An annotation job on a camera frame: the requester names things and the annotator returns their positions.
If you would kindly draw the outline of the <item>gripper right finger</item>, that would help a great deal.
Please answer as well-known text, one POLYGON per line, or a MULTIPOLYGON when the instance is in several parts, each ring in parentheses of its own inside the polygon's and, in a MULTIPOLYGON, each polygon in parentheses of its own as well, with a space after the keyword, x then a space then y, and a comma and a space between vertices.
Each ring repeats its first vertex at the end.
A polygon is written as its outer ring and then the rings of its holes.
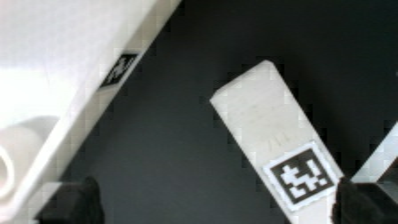
POLYGON ((339 179, 332 224, 398 224, 398 203, 373 183, 339 179))

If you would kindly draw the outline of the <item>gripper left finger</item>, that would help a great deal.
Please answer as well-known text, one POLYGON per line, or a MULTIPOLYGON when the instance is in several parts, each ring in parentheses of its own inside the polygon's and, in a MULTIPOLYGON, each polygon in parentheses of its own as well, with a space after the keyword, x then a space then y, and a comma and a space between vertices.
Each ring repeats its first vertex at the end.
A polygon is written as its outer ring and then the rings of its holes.
POLYGON ((99 184, 92 177, 60 185, 35 220, 37 224, 105 224, 99 184))

